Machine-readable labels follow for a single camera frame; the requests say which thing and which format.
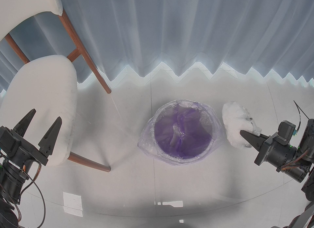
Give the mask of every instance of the trash can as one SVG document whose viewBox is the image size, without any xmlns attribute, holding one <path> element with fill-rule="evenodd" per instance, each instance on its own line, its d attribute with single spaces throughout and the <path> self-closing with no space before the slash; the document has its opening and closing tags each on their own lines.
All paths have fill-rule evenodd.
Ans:
<svg viewBox="0 0 314 228">
<path fill-rule="evenodd" d="M 219 147 L 223 136 L 210 106 L 181 99 L 158 109 L 142 131 L 138 147 L 150 157 L 183 165 L 205 158 Z"/>
</svg>

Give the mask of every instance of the white chair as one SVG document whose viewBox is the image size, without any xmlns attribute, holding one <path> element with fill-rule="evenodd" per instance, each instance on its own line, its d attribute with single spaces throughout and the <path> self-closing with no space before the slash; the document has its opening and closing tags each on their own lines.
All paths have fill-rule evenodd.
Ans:
<svg viewBox="0 0 314 228">
<path fill-rule="evenodd" d="M 36 109 L 36 114 L 24 135 L 26 140 L 36 146 L 60 116 L 62 126 L 47 165 L 56 166 L 69 159 L 109 172 L 110 167 L 71 152 L 77 102 L 77 77 L 72 61 L 82 54 L 88 65 L 93 67 L 92 71 L 95 73 L 96 70 L 98 75 L 95 75 L 99 81 L 100 74 L 65 14 L 61 0 L 0 0 L 0 11 L 0 40 L 6 37 L 22 60 L 23 52 L 8 33 L 20 22 L 40 12 L 51 11 L 59 15 L 77 46 L 68 56 L 70 60 L 60 55 L 42 57 L 31 62 L 25 60 L 26 64 L 13 78 L 3 99 L 0 126 L 12 129 L 31 109 Z M 103 79 L 100 83 L 108 93 L 111 92 Z"/>
</svg>

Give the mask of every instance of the floor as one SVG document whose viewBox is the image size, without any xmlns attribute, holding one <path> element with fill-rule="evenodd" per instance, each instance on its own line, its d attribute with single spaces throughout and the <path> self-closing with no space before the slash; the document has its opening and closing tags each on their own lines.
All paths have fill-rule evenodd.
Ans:
<svg viewBox="0 0 314 228">
<path fill-rule="evenodd" d="M 43 167 L 37 179 L 46 204 L 43 227 L 270 228 L 287 226 L 307 206 L 303 184 L 268 163 L 258 167 L 253 148 L 238 150 L 226 141 L 200 162 L 172 166 L 147 157 L 137 142 L 157 109 L 179 98 L 212 106 L 221 122 L 223 104 L 237 101 L 271 135 L 282 120 L 298 124 L 293 100 L 312 117 L 311 82 L 281 79 L 275 72 L 263 78 L 253 69 L 242 75 L 227 65 L 212 75 L 194 65 L 181 77 L 167 66 L 145 78 L 125 68 L 111 86 L 106 94 L 93 76 L 78 85 L 72 151 L 112 171 L 70 161 Z M 306 122 L 302 116 L 301 130 Z M 291 144 L 297 146 L 301 136 Z M 20 224 L 39 225 L 43 206 L 37 189 L 30 187 L 21 202 Z"/>
</svg>

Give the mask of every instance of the curtain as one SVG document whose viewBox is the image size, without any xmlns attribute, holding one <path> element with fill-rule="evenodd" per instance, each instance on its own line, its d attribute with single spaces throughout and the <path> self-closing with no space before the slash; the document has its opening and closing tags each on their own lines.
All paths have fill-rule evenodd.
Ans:
<svg viewBox="0 0 314 228">
<path fill-rule="evenodd" d="M 240 73 L 274 69 L 306 81 L 314 74 L 314 0 L 61 0 L 98 69 L 113 80 L 126 65 L 141 77 L 161 61 L 180 76 L 201 61 L 211 73 L 225 62 Z M 11 31 L 26 56 L 67 56 L 74 44 L 52 13 Z M 0 87 L 23 63 L 0 42 Z M 74 62 L 78 81 L 91 73 Z"/>
</svg>

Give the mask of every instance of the wooden chair leg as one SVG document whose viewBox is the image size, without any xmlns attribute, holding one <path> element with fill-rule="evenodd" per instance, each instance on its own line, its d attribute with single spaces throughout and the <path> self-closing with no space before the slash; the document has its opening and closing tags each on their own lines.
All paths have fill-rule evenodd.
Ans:
<svg viewBox="0 0 314 228">
<path fill-rule="evenodd" d="M 96 163 L 92 160 L 89 160 L 87 158 L 84 158 L 78 154 L 75 154 L 73 152 L 70 152 L 69 158 L 68 160 L 75 162 L 75 163 L 79 163 L 81 165 L 85 165 L 87 167 L 91 167 L 100 171 L 105 171 L 105 172 L 110 172 L 111 168 L 105 165 L 102 165 L 100 163 Z"/>
<path fill-rule="evenodd" d="M 92 72 L 95 74 L 96 78 L 98 79 L 98 81 L 100 82 L 100 84 L 103 86 L 103 88 L 105 89 L 105 91 L 109 94 L 111 93 L 111 89 L 108 86 L 108 84 L 105 82 L 104 78 L 102 78 L 102 76 L 100 75 L 96 65 L 94 64 L 94 62 L 92 61 L 92 58 L 90 57 L 90 55 L 88 54 L 85 46 L 83 45 L 80 37 L 78 36 L 78 34 L 76 33 L 72 22 L 70 21 L 67 13 L 65 12 L 65 10 L 63 9 L 62 15 L 59 15 L 59 19 L 61 20 L 64 28 L 66 29 L 66 31 L 68 32 L 69 36 L 71 37 L 72 41 L 74 42 L 74 44 L 76 45 L 76 47 L 79 49 L 81 55 L 83 56 L 83 58 L 85 59 L 85 61 L 87 62 L 88 66 L 90 67 L 90 69 L 92 70 Z"/>
<path fill-rule="evenodd" d="M 11 46 L 11 48 L 14 50 L 14 52 L 21 58 L 21 60 L 26 64 L 29 62 L 29 59 L 26 57 L 26 55 L 23 53 L 23 51 L 19 48 L 19 46 L 16 44 L 10 33 L 8 33 L 5 37 L 8 44 Z"/>
</svg>

